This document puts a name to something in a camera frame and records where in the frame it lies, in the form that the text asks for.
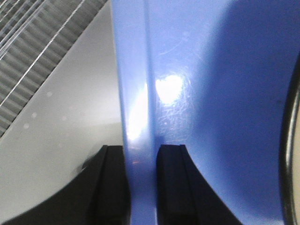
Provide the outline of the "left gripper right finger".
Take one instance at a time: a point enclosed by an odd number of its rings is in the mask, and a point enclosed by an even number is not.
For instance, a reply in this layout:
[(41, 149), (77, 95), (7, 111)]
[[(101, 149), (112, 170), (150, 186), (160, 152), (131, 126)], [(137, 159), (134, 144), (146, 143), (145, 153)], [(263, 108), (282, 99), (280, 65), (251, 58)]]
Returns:
[(161, 145), (157, 153), (160, 225), (239, 225), (196, 168), (185, 145)]

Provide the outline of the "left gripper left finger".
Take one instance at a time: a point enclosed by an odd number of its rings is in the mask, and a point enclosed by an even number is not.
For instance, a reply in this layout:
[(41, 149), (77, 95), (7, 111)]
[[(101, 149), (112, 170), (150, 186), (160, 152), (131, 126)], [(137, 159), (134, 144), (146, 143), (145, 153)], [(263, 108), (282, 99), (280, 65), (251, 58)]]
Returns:
[(6, 225), (128, 225), (123, 147), (104, 145), (63, 189)]

